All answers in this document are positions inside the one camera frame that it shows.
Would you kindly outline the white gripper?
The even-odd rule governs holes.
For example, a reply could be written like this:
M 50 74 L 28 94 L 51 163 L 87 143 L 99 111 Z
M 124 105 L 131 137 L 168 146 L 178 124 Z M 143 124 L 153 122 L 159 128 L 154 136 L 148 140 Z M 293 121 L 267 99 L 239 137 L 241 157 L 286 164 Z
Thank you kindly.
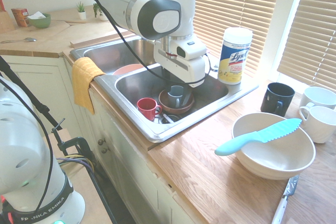
M 163 67 L 163 78 L 170 80 L 170 73 L 189 83 L 190 86 L 183 88 L 182 104 L 186 105 L 190 99 L 192 88 L 196 88 L 203 84 L 205 78 L 205 61 L 203 57 L 197 57 L 191 60 L 177 56 L 171 58 L 160 47 L 154 48 L 154 60 Z

